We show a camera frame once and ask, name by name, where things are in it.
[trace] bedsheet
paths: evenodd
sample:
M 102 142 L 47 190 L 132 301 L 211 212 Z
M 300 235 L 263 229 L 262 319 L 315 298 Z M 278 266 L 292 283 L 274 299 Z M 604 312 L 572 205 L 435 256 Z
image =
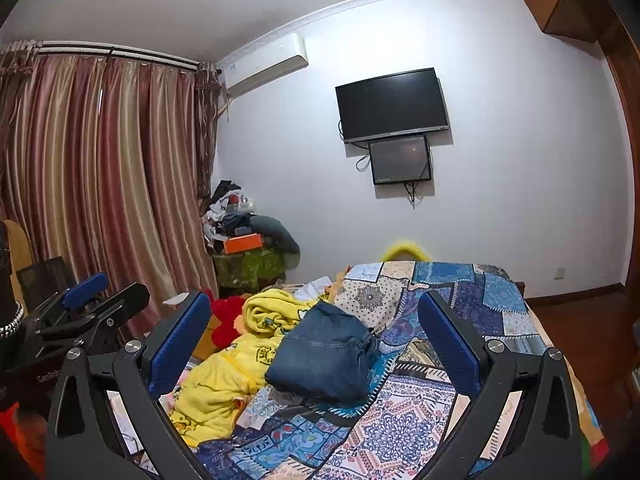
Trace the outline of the bedsheet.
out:
M 418 322 L 418 300 L 430 289 L 436 289 L 485 338 L 500 339 L 512 351 L 542 354 L 551 346 L 515 284 L 499 267 L 444 262 L 356 265 L 338 276 L 330 300 L 381 339 L 367 399 L 359 406 L 339 406 L 269 385 L 260 389 L 230 439 L 198 446 L 196 456 L 212 477 L 413 478 L 469 404 L 468 397 L 450 383 Z M 602 433 L 571 368 L 570 374 L 588 450 L 603 441 Z M 496 458 L 519 396 L 519 392 L 510 395 L 474 470 Z

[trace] pile of clothes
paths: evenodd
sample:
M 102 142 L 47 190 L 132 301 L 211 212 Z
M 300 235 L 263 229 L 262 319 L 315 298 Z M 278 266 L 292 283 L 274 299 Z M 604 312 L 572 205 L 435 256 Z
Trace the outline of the pile of clothes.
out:
M 267 247 L 298 254 L 300 247 L 275 218 L 254 214 L 255 207 L 237 184 L 222 180 L 213 192 L 209 208 L 202 217 L 207 245 L 213 253 L 223 252 L 229 238 L 258 233 Z
M 170 419 L 189 446 L 231 436 L 267 383 L 340 404 L 369 393 L 379 341 L 355 316 L 272 288 L 246 301 L 242 319 L 245 333 L 195 367 L 176 391 Z

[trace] red plush toy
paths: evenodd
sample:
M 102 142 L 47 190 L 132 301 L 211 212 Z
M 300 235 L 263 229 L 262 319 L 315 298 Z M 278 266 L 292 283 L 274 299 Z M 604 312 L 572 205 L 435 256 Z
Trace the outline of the red plush toy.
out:
M 239 335 L 246 332 L 242 322 L 244 299 L 231 296 L 226 300 L 214 300 L 211 313 L 220 320 L 220 326 L 211 333 L 211 341 L 220 350 L 228 347 Z

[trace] yellow blanket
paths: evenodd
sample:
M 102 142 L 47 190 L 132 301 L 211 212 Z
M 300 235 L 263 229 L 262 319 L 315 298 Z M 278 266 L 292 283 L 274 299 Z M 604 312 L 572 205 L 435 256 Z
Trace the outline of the yellow blanket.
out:
M 282 337 L 314 303 L 277 288 L 246 301 L 242 315 L 248 333 L 196 366 L 180 386 L 170 418 L 188 446 L 231 436 L 250 396 L 265 385 L 264 373 Z

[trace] curtain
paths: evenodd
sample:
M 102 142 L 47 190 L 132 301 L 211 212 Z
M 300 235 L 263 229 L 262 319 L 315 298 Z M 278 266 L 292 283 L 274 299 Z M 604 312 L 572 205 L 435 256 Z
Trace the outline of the curtain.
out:
M 110 293 L 144 283 L 150 306 L 216 290 L 196 194 L 194 73 L 95 56 L 38 56 L 18 104 L 2 202 L 36 261 L 61 255 Z
M 211 190 L 211 171 L 218 126 L 218 99 L 222 87 L 218 81 L 218 71 L 209 63 L 199 65 L 195 79 L 197 186 L 200 213 L 204 214 L 209 207 L 206 199 Z
M 16 41 L 0 50 L 0 181 L 7 140 L 15 128 L 19 97 L 33 71 L 39 47 L 36 41 Z

